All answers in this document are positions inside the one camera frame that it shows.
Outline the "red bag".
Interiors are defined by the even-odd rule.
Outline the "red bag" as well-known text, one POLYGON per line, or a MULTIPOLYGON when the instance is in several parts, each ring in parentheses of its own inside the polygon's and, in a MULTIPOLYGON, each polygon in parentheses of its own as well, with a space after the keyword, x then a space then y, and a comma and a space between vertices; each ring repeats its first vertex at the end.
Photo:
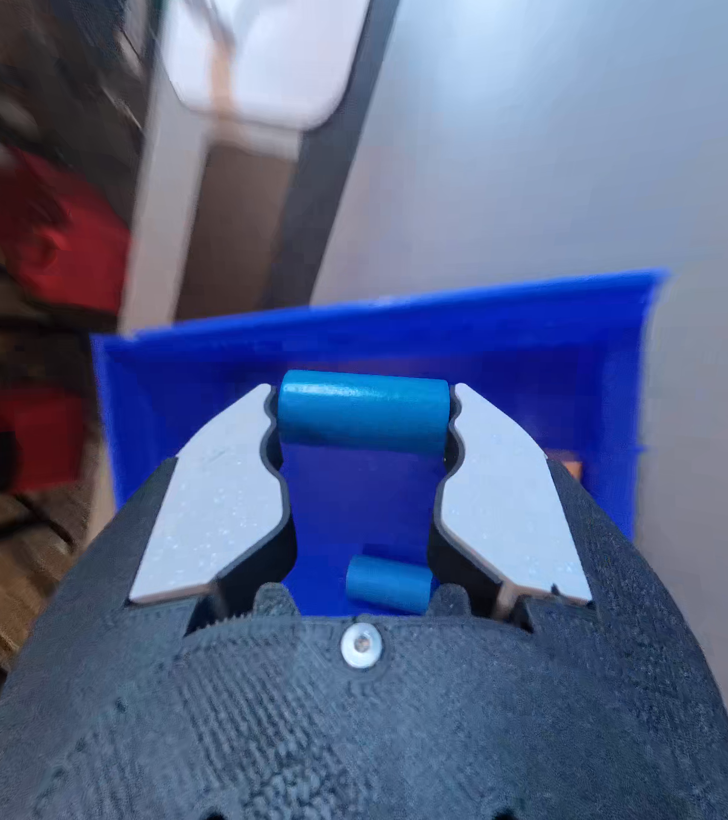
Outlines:
POLYGON ((82 399, 51 385, 0 389, 0 494, 77 482, 86 439, 82 399))
POLYGON ((86 180, 47 159, 7 148, 0 158, 0 251, 32 297, 116 316, 130 233, 86 180))

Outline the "blue plastic bin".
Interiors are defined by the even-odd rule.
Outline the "blue plastic bin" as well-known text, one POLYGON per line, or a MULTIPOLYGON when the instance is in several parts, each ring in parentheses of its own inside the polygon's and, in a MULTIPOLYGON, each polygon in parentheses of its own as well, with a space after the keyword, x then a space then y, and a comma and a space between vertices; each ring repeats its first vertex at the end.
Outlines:
MULTIPOLYGON (((213 416, 290 370, 469 384, 546 450, 634 538, 643 329, 659 270, 221 316, 101 336, 92 352, 119 509, 213 416)), ((442 463, 284 446, 298 558, 285 580, 308 616, 389 610, 346 596, 350 558, 424 563, 442 463)))

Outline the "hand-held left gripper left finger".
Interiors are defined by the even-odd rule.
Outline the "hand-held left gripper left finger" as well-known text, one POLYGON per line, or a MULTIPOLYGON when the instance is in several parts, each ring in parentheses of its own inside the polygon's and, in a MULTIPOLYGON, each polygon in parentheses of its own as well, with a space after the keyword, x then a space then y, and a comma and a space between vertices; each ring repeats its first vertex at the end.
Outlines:
POLYGON ((176 456, 129 592, 137 606, 238 587, 252 599, 297 557, 276 420, 277 391, 259 384, 207 422, 176 456))

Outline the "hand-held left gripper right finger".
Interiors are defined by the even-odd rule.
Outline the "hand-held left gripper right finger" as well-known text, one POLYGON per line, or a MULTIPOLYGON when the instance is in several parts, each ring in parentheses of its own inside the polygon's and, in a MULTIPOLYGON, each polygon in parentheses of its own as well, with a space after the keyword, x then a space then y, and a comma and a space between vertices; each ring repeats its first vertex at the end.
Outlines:
POLYGON ((451 388, 430 528, 430 569, 462 586, 480 617, 506 620, 522 599, 594 600, 546 453, 464 383, 451 388))

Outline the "blue wooden cylinder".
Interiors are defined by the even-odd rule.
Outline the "blue wooden cylinder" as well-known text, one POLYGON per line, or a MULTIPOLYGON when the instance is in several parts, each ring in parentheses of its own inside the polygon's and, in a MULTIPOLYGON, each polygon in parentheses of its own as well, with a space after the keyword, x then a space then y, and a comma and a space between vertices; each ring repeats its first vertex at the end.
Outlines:
POLYGON ((354 556, 348 564, 349 600, 400 614, 425 614, 437 585, 425 566, 366 555, 354 556))
POLYGON ((446 381, 291 370, 278 391, 283 442, 442 457, 451 413, 446 381))

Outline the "white document stand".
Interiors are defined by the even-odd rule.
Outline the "white document stand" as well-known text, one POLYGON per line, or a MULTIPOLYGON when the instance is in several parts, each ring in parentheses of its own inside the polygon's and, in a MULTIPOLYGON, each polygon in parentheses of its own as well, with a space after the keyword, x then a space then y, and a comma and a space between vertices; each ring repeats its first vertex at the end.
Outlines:
POLYGON ((188 109, 303 132, 337 110, 369 1, 167 2, 161 60, 188 109))

